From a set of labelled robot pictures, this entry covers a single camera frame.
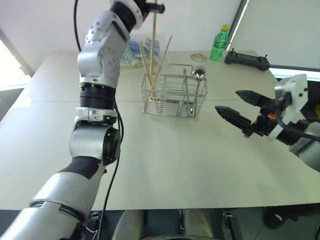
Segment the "black remote control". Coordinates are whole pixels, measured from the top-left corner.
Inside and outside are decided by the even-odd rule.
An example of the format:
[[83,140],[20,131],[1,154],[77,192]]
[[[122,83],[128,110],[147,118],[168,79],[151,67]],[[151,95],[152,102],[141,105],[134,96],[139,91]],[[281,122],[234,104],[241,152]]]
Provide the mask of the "black remote control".
[[267,59],[267,55],[265,56],[251,56],[241,53],[236,53],[234,49],[229,51],[226,56],[224,62],[226,64],[243,64],[247,66],[256,67],[261,71],[266,71],[270,68],[270,63]]

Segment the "wall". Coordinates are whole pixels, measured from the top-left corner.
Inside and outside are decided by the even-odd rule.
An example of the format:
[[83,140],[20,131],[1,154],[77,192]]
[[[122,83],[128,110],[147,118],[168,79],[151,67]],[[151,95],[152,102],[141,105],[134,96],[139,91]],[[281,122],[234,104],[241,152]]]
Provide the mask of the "wall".
[[[210,50],[222,24],[231,25],[240,0],[164,0],[157,32],[172,34],[170,50]],[[56,50],[77,50],[73,31],[73,0],[1,0],[0,29],[35,71]],[[87,29],[109,0],[79,0],[77,22],[83,43]],[[151,33],[149,16],[136,33]]]
[[320,0],[250,0],[231,49],[268,54],[272,65],[320,68]]

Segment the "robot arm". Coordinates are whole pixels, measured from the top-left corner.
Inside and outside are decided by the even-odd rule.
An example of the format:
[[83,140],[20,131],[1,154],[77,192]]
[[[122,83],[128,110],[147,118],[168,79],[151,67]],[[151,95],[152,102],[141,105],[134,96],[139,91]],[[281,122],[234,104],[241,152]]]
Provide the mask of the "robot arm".
[[2,240],[84,239],[101,177],[120,155],[120,133],[113,128],[120,58],[130,31],[138,29],[149,12],[164,10],[146,0],[114,0],[110,11],[93,23],[78,55],[80,107],[69,145],[72,161],[45,183]]
[[[320,117],[315,108],[320,106],[319,87],[319,82],[308,82],[307,76],[301,74],[282,79],[274,88],[275,99],[250,90],[237,91],[246,103],[260,108],[254,123],[229,107],[216,106],[215,109],[223,119],[240,128],[247,138],[256,133],[267,136],[270,141],[277,139],[288,145],[289,151],[309,167],[320,172]],[[297,117],[300,111],[305,120]]]

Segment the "table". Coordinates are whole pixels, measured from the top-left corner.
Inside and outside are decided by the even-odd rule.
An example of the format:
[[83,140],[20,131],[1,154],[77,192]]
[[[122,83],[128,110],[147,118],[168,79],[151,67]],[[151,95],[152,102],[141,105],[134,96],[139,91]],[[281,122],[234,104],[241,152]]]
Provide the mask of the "table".
[[[171,62],[189,64],[192,53],[170,52]],[[273,97],[277,83],[269,71],[226,65],[224,57],[204,64],[209,92],[198,121],[142,115],[144,70],[121,69],[116,99],[125,136],[108,210],[319,202],[318,172],[278,141],[256,134],[246,139],[215,111],[215,105],[228,106],[254,120],[259,109],[234,92]],[[69,164],[78,76],[76,53],[52,53],[0,122],[0,209],[27,207],[46,180]],[[107,167],[94,210],[102,208],[114,167]]]

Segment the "metal utensil holder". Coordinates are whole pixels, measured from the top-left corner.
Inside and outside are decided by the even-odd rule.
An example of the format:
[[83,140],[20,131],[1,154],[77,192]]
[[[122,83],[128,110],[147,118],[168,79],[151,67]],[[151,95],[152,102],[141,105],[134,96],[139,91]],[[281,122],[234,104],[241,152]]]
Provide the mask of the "metal utensil holder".
[[196,118],[208,92],[207,79],[197,80],[192,76],[192,65],[166,65],[184,67],[183,75],[160,73],[152,89],[145,74],[141,83],[142,113]]

